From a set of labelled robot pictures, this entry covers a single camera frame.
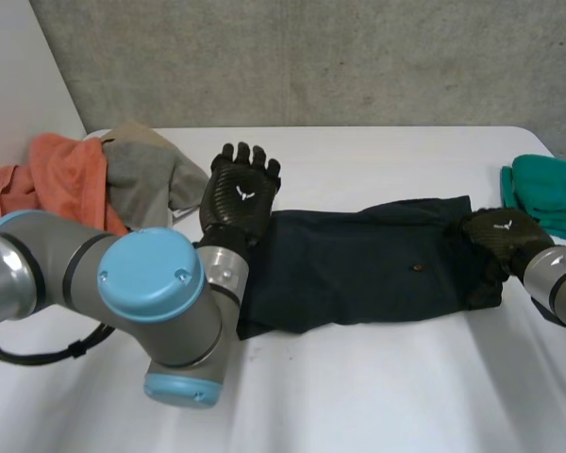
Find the beige cloth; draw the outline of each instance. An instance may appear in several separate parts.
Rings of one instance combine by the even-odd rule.
[[[101,142],[109,202],[130,229],[168,227],[201,203],[208,175],[150,127],[128,123]]]

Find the light blue joint cap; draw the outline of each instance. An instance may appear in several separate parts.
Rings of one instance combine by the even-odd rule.
[[[168,228],[142,229],[116,241],[96,278],[111,311],[138,323],[160,323],[184,312],[206,280],[191,242]]]
[[[208,409],[218,402],[223,386],[211,380],[149,373],[144,377],[144,392],[160,403],[180,408]]]
[[[54,215],[50,212],[45,212],[43,210],[16,210],[14,212],[11,212],[10,214],[0,217],[0,227],[6,222],[10,222],[12,219],[19,217],[20,215],[29,214],[29,213],[36,213],[36,214],[42,213],[46,215]]]

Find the orange towel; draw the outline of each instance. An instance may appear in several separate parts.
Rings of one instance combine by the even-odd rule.
[[[127,229],[107,200],[106,183],[107,159],[99,139],[43,134],[31,143],[28,166],[0,169],[0,217],[46,210],[124,235]]]

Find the white logo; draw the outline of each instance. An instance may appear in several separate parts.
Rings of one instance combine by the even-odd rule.
[[[513,220],[510,220],[509,222],[507,222],[505,225],[493,225],[493,228],[497,228],[497,229],[506,229],[509,230],[511,228],[511,224],[513,224]]]
[[[239,196],[241,197],[241,201],[245,201],[247,198],[251,198],[252,196],[254,196],[256,193],[243,193],[243,191],[241,190],[241,187],[237,186],[237,193],[239,194]]]

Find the gray cloth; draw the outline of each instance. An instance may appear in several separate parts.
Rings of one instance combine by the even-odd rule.
[[[103,140],[108,199],[128,228],[168,227],[170,210],[199,206],[208,176],[173,145]]]

